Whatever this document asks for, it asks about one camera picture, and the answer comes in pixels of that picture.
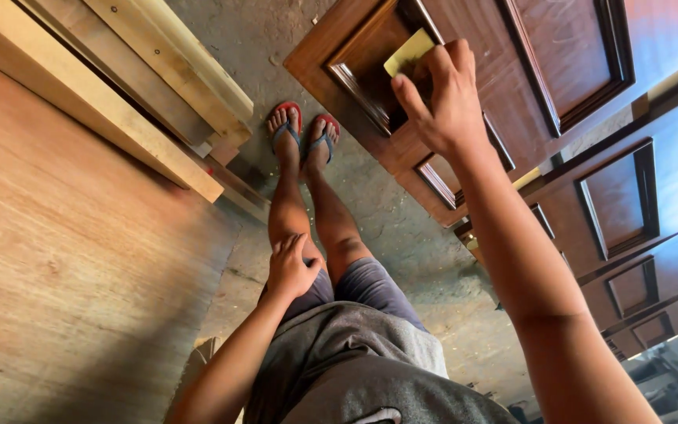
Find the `workshop floor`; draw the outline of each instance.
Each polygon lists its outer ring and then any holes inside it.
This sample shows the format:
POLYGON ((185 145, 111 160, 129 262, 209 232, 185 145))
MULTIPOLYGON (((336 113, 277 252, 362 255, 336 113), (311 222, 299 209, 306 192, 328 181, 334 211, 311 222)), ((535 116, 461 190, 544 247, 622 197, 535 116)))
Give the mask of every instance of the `workshop floor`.
MULTIPOLYGON (((322 112, 281 63, 334 0, 167 2, 255 103, 249 122, 254 136, 229 168, 270 197, 279 170, 263 119, 286 100, 301 105, 306 122, 322 112), (244 175, 244 161, 259 173, 244 175)), ((452 231, 438 226, 346 131, 326 178, 355 217, 365 244, 443 344, 450 378, 474 382, 476 390, 491 392, 503 405, 531 400, 527 367, 509 318, 494 310, 487 277, 452 231)), ((248 217, 241 221, 201 337, 231 334, 255 306, 268 276, 266 228, 248 217)))

